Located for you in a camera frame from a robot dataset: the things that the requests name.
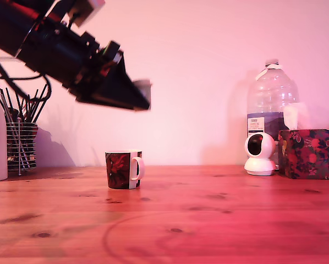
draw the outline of security camera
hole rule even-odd
[[[249,155],[244,169],[251,175],[269,176],[276,169],[270,160],[275,152],[274,139],[267,133],[254,133],[245,141],[245,152]]]

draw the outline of wood grain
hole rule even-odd
[[[38,168],[0,181],[3,263],[329,263],[329,180],[146,167],[112,190],[105,168]]]

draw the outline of utensil holder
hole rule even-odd
[[[7,162],[8,171],[29,171],[36,168],[34,139],[37,134],[36,123],[6,123],[7,125]]]

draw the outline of floral mug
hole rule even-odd
[[[134,189],[145,174],[142,151],[106,152],[107,183],[111,189]]]

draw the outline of tissue box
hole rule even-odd
[[[281,130],[279,173],[291,179],[329,179],[329,130]]]

